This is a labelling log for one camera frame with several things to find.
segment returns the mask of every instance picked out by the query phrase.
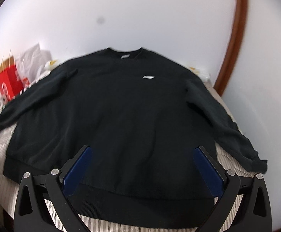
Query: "black sweatshirt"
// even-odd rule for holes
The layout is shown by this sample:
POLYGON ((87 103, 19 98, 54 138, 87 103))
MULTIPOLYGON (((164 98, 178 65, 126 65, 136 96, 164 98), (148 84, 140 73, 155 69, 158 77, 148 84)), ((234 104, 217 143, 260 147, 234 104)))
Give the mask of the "black sweatshirt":
POLYGON ((267 169, 196 75, 143 48, 67 61, 7 104, 0 130, 16 121, 6 177, 47 174, 88 145, 93 161, 70 201, 121 224, 201 224, 213 198, 194 166, 197 146, 216 159, 216 141, 248 171, 267 169))

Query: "red paper bag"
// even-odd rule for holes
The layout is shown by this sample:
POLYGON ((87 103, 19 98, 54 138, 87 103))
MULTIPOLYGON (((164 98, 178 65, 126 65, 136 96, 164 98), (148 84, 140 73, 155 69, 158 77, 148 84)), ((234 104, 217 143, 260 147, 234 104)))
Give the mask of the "red paper bag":
POLYGON ((24 89, 15 65, 7 67, 0 73, 0 92, 11 101, 21 90, 24 89))

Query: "sweatshirt sleeve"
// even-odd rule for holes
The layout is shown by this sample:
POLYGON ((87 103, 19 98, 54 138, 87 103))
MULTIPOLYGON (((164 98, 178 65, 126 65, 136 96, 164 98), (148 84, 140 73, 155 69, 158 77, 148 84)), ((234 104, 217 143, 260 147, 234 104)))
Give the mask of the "sweatshirt sleeve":
POLYGON ((62 84, 77 73, 77 69, 69 71, 69 67, 62 64, 10 101, 0 114, 0 131, 15 123, 23 113, 42 100, 55 96, 62 84))
POLYGON ((265 173, 267 160, 260 160, 249 139, 239 130, 226 110, 198 78, 186 81, 186 101, 201 109, 210 121, 215 141, 247 171, 265 173))

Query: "white plastic bag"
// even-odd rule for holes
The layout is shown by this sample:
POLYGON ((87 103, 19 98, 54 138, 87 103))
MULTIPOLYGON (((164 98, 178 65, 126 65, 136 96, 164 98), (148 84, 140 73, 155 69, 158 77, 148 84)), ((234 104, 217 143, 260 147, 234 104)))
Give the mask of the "white plastic bag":
POLYGON ((49 59, 41 52, 39 43, 15 58, 16 68, 24 87, 28 87, 30 83, 39 78, 45 71, 47 61, 49 59))

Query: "screw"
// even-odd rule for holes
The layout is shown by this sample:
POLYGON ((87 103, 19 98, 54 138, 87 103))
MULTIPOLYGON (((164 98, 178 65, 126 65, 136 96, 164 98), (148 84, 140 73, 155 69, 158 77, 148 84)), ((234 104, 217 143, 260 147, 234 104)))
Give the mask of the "screw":
POLYGON ((262 180, 262 179, 263 179, 263 176, 262 176, 260 173, 256 174, 256 177, 257 177, 257 179, 259 179, 259 180, 262 180))
POLYGON ((229 176, 234 176, 235 175, 235 171, 234 170, 227 170, 227 174, 229 175, 229 176))
POLYGON ((30 176, 29 172, 24 173, 24 178, 28 178, 30 176))
POLYGON ((52 175, 57 175, 59 173, 59 169, 55 168, 51 171, 52 175))

